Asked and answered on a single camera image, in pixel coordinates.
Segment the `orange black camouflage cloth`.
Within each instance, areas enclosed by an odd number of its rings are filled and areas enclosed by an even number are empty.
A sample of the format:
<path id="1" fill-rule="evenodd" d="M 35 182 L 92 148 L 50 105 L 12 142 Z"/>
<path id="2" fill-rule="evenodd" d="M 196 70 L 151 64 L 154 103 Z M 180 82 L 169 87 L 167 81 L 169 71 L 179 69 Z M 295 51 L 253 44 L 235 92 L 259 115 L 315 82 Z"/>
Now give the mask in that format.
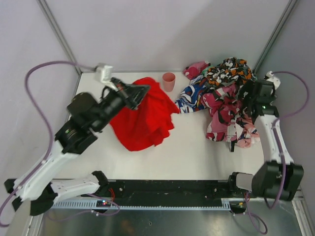
<path id="1" fill-rule="evenodd" d="M 255 73 L 244 59 L 227 58 L 221 64 L 211 67 L 212 71 L 206 79 L 209 85 L 215 88 L 228 87 L 232 84 L 242 86 L 248 81 L 256 80 Z"/>

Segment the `red cloth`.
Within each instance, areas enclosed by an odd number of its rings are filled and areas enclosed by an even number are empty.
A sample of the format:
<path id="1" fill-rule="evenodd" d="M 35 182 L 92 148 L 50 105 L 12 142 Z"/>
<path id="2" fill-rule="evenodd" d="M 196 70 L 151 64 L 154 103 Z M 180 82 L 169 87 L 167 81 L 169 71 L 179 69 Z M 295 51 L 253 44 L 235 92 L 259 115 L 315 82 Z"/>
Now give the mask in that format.
<path id="1" fill-rule="evenodd" d="M 129 151 L 140 151 L 160 145 L 174 129 L 172 114 L 179 108 L 151 77 L 134 82 L 135 85 L 149 85 L 150 90 L 137 110 L 123 108 L 110 125 L 120 143 Z"/>

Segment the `light pink camouflage cloth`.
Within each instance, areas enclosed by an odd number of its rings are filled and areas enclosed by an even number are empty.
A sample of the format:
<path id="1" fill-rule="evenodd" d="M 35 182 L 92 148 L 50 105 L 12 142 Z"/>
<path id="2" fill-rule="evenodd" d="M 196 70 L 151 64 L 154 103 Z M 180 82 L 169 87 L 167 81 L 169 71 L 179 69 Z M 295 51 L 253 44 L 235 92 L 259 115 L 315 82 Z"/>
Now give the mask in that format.
<path id="1" fill-rule="evenodd" d="M 260 142 L 259 133 L 252 119 L 237 98 L 239 86 L 230 85 L 201 96 L 201 103 L 209 110 L 212 121 L 206 131 L 206 138 L 214 142 L 230 144 L 233 152 L 236 146 L 249 148 Z"/>

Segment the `blue white patterned cloth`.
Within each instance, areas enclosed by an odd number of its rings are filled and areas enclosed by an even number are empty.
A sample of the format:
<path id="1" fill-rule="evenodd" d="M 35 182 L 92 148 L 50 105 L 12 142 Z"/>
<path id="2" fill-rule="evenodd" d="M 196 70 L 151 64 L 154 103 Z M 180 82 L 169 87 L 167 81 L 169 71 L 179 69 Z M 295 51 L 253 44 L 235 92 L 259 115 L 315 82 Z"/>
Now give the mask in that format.
<path id="1" fill-rule="evenodd" d="M 199 75 L 192 79 L 189 85 L 184 88 L 175 101 L 175 105 L 178 107 L 180 114 L 205 109 L 205 106 L 201 103 L 201 97 L 204 93 L 208 92 L 207 82 L 208 80 L 203 75 Z"/>

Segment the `mint green cloth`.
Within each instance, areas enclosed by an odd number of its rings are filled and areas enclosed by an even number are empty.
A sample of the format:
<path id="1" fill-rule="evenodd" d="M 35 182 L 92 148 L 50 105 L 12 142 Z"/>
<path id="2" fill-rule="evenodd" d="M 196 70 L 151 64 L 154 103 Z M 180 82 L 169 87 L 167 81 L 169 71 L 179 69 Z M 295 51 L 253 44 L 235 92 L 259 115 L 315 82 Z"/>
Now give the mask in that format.
<path id="1" fill-rule="evenodd" d="M 212 71 L 212 67 L 206 67 L 205 69 L 202 70 L 201 74 L 207 78 L 209 76 L 209 73 Z"/>

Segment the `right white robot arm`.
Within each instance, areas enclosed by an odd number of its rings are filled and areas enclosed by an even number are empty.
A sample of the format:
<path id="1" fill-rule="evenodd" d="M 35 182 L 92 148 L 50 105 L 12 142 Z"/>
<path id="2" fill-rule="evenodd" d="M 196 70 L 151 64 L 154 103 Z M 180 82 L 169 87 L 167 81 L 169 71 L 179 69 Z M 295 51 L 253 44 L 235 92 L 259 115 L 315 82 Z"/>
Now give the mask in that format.
<path id="1" fill-rule="evenodd" d="M 287 151 L 280 129 L 279 112 L 272 103 L 280 86 L 277 77 L 246 83 L 240 90 L 246 114 L 258 131 L 264 163 L 254 174 L 233 172 L 230 188 L 243 189 L 256 197 L 291 201 L 304 175 L 301 165 L 294 163 Z"/>

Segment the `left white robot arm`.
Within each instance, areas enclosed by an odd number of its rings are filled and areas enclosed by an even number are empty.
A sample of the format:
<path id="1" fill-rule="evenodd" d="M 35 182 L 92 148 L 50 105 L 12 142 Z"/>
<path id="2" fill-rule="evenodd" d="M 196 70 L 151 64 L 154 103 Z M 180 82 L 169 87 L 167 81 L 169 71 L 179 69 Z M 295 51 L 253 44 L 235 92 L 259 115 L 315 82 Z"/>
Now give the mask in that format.
<path id="1" fill-rule="evenodd" d="M 97 140 L 105 126 L 123 109 L 136 110 L 149 85 L 125 84 L 111 78 L 102 89 L 100 100 L 90 93 L 77 94 L 67 109 L 70 119 L 55 134 L 46 154 L 35 164 L 34 169 L 19 179 L 7 179 L 4 183 L 14 210 L 23 202 L 31 202 L 30 215 L 47 212 L 54 204 L 80 195 L 97 196 L 109 190 L 109 180 L 102 171 L 94 171 L 86 177 L 53 181 L 64 165 L 79 157 Z"/>

